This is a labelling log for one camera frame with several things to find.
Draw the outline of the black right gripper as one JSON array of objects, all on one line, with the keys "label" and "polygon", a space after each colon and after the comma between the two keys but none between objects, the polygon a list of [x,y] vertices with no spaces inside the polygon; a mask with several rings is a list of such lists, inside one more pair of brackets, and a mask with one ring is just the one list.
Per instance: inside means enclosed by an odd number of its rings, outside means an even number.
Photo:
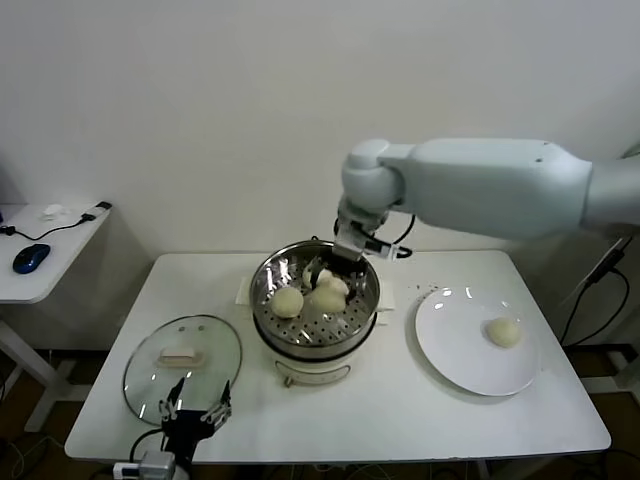
[{"label": "black right gripper", "polygon": [[349,278],[349,294],[347,302],[364,295],[367,288],[369,263],[364,258],[353,260],[326,252],[320,257],[313,257],[302,272],[302,282],[307,289],[315,289],[319,281],[328,276],[328,270],[337,276]]}]

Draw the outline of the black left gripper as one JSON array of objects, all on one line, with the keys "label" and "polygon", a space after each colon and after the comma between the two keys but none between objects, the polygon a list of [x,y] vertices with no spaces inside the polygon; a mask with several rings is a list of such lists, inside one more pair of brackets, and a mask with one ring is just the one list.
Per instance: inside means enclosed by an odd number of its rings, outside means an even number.
[{"label": "black left gripper", "polygon": [[172,453],[177,463],[191,463],[198,444],[211,438],[232,415],[229,380],[218,403],[207,411],[179,410],[184,383],[182,377],[158,405],[161,428],[167,438],[164,450]]}]

